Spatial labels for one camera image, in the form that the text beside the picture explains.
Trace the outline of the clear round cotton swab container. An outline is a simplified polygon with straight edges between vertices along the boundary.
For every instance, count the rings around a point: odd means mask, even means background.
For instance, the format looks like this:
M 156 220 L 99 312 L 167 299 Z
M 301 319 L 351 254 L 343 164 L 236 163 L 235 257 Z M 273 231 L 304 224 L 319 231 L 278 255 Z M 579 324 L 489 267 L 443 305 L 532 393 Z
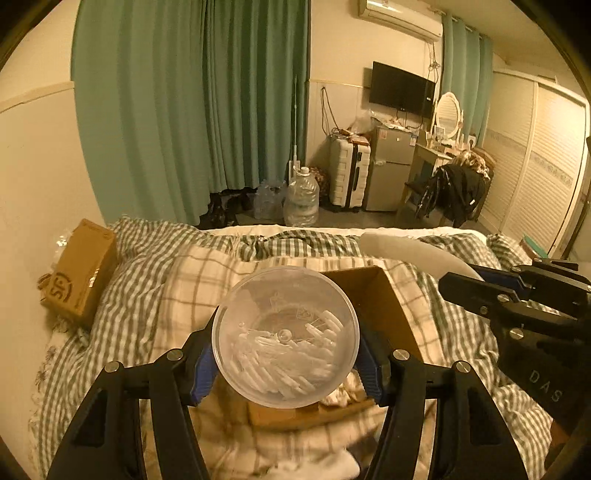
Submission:
M 342 385 L 360 346 L 360 323 L 341 287 L 298 266 L 256 271 L 217 307 L 212 347 L 219 373 L 252 403 L 297 409 Z

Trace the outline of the white tube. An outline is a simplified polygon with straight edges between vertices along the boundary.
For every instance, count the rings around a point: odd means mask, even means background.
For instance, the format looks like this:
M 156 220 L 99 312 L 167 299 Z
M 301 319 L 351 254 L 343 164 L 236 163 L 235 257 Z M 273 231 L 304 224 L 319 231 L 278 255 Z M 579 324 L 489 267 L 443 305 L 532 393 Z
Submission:
M 460 258 L 419 239 L 363 233 L 359 243 L 361 251 L 367 256 L 412 264 L 437 280 L 447 273 L 483 280 L 474 268 Z

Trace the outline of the open cardboard box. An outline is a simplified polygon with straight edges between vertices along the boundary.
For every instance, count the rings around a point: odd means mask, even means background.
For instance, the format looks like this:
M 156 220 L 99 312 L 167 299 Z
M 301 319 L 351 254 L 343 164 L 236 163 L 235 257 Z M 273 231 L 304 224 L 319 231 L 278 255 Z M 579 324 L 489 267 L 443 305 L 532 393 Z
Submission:
M 392 349 L 403 348 L 421 358 L 419 346 L 409 323 L 410 315 L 394 293 L 386 271 L 378 266 L 328 271 L 325 276 L 341 287 L 349 297 L 358 315 L 360 328 L 384 337 Z M 298 409 L 271 409 L 249 402 L 249 422 L 271 431 L 304 430 L 342 419 L 352 418 L 374 406 L 367 399 L 347 407 L 328 407 L 321 403 Z

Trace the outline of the green checked duvet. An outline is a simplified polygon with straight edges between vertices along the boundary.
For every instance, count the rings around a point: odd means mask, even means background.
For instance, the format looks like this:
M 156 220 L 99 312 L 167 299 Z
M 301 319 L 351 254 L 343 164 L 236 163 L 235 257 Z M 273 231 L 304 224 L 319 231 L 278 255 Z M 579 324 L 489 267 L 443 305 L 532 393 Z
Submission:
M 549 415 L 498 369 L 496 339 L 485 321 L 446 302 L 432 276 L 398 260 L 389 231 L 331 234 L 263 227 L 252 235 L 205 233 L 129 217 L 119 219 L 113 231 L 120 263 L 91 330 L 59 322 L 37 374 L 29 429 L 41 475 L 48 473 L 74 413 L 107 362 L 148 363 L 182 345 L 233 285 L 278 265 L 317 271 L 381 267 L 423 358 L 440 365 L 469 362 L 502 413 L 529 477 L 544 475 Z M 322 426 L 273 431 L 256 426 L 245 399 L 217 379 L 190 417 L 215 479 L 342 479 L 370 460 L 385 413 L 370 406 Z

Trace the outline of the chair with black clothes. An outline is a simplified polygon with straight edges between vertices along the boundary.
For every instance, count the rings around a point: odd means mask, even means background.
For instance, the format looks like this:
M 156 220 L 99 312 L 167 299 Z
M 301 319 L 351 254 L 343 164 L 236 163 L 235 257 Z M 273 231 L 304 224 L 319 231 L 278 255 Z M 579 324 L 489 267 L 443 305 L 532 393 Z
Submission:
M 405 183 L 397 215 L 411 202 L 417 219 L 441 212 L 440 225 L 454 228 L 476 221 L 494 177 L 495 161 L 486 153 L 462 150 L 450 162 L 435 168 L 430 177 Z

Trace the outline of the closed brown shipping box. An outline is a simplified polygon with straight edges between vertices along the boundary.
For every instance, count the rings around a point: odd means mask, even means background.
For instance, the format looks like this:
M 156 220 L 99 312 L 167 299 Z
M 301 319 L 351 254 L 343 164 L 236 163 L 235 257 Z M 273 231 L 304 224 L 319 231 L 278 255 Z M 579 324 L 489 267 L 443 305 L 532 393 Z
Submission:
M 53 271 L 38 280 L 41 305 L 90 331 L 100 298 L 117 265 L 115 233 L 82 219 Z

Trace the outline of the large water bottle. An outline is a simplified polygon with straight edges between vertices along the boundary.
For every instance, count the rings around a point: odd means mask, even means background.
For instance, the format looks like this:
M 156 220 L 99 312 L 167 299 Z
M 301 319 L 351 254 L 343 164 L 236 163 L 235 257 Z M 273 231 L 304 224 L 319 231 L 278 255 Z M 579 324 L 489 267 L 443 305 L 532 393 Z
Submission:
M 287 186 L 283 220 L 290 227 L 311 227 L 318 221 L 320 187 L 308 167 L 301 167 Z

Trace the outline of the crumpled clear plastic bottle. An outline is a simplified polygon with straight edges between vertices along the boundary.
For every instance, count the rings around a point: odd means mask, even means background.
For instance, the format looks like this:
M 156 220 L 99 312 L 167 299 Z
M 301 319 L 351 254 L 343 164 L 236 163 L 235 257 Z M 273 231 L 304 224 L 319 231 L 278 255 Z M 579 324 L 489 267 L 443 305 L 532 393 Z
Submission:
M 257 220 L 283 220 L 283 201 L 287 185 L 283 181 L 264 180 L 256 188 L 253 199 L 253 216 Z

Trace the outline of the white wardrobe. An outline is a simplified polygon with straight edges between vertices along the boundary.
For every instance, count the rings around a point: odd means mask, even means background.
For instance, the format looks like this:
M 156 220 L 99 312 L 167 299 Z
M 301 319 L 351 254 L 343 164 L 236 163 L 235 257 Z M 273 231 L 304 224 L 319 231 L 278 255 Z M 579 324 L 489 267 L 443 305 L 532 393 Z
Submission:
M 583 96 L 540 77 L 496 70 L 483 141 L 495 160 L 494 178 L 479 222 L 558 253 L 582 188 L 589 133 Z

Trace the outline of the white dressing table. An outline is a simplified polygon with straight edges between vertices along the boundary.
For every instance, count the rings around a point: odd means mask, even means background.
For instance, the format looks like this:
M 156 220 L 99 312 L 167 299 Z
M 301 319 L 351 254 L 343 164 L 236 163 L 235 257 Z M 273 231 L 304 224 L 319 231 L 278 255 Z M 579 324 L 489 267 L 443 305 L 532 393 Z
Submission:
M 431 148 L 417 143 L 408 176 L 408 183 L 428 180 L 435 171 L 454 160 L 454 156 L 437 152 Z

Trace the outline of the small grey refrigerator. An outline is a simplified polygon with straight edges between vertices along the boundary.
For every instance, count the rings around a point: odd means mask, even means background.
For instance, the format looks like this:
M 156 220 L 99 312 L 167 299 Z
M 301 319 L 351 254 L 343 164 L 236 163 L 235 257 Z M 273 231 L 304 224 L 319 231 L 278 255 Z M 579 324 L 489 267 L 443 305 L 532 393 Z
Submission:
M 376 127 L 370 139 L 370 168 L 363 207 L 394 212 L 409 179 L 415 145 L 408 131 Z

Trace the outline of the oval white mirror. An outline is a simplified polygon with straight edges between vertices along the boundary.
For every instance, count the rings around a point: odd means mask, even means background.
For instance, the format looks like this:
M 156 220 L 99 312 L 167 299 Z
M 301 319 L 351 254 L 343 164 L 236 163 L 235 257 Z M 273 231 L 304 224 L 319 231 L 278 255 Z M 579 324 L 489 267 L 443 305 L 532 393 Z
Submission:
M 459 133 L 462 121 L 463 111 L 456 95 L 451 91 L 443 93 L 435 108 L 435 134 L 451 140 Z

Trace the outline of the green curtain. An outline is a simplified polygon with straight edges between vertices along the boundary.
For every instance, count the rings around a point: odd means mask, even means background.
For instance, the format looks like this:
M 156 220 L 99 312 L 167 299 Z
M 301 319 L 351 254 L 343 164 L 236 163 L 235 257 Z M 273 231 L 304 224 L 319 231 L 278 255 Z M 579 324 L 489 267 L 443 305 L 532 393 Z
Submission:
M 445 13 L 441 92 L 452 92 L 464 111 L 462 133 L 484 143 L 493 87 L 493 41 L 459 17 Z
M 195 224 L 303 160 L 308 1 L 84 1 L 71 76 L 100 212 Z

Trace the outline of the white air conditioner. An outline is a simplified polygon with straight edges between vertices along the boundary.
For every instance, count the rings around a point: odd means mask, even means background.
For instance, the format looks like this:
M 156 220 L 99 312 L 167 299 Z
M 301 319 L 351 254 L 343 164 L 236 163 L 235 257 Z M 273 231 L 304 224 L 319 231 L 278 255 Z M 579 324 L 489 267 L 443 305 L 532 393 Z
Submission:
M 435 43 L 443 38 L 443 25 L 439 19 L 394 1 L 363 0 L 358 2 L 358 10 L 361 18 L 388 25 L 428 42 Z

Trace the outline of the black wall television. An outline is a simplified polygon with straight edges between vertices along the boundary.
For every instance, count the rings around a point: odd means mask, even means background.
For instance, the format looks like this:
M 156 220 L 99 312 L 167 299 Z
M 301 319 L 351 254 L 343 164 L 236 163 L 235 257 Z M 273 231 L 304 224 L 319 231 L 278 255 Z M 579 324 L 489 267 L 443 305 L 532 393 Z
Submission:
M 436 83 L 380 62 L 373 62 L 369 102 L 422 117 L 434 109 Z

